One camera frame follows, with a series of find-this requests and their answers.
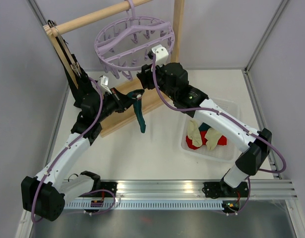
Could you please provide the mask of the green christmas sock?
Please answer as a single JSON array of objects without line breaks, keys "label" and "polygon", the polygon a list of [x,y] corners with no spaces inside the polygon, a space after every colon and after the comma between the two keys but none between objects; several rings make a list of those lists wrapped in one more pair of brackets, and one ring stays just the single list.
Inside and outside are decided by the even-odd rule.
[{"label": "green christmas sock", "polygon": [[129,93],[127,93],[127,97],[133,100],[133,109],[134,113],[136,115],[137,121],[140,126],[140,131],[141,133],[145,133],[146,131],[146,124],[145,120],[143,117],[143,112],[142,112],[142,96],[144,94],[144,89],[136,89],[133,90]]}]

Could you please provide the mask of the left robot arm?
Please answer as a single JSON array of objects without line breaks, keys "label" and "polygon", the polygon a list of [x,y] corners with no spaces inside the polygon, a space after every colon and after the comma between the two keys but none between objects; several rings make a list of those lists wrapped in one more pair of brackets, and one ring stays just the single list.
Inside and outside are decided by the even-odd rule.
[{"label": "left robot arm", "polygon": [[104,94],[94,91],[84,95],[81,111],[61,151],[34,177],[26,176],[21,182],[24,210],[33,217],[54,221],[65,205],[77,197],[85,193],[98,196],[102,190],[99,175],[84,171],[70,182],[64,182],[64,178],[99,136],[101,122],[112,113],[123,113],[136,99],[116,88]]}]

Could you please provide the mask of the purple round clip hanger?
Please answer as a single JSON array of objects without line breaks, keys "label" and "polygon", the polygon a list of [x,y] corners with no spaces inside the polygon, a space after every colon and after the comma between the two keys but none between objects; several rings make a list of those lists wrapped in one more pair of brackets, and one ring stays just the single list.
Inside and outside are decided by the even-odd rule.
[{"label": "purple round clip hanger", "polygon": [[122,74],[132,81],[131,73],[152,60],[149,54],[156,53],[158,45],[168,54],[172,52],[175,34],[170,22],[137,15],[133,1],[128,3],[127,17],[104,27],[95,38],[94,49],[104,72],[117,79]]}]

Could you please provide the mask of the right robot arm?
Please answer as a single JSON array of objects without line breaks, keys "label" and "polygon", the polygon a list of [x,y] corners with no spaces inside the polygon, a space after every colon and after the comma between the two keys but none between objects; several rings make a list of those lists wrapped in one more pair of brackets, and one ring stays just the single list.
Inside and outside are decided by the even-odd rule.
[{"label": "right robot arm", "polygon": [[217,195],[233,195],[242,182],[256,175],[271,150],[272,133],[249,127],[217,106],[207,94],[190,85],[180,63],[144,65],[137,77],[143,89],[156,89],[173,101],[174,110],[204,122],[222,133],[241,151],[234,165],[218,183]]}]

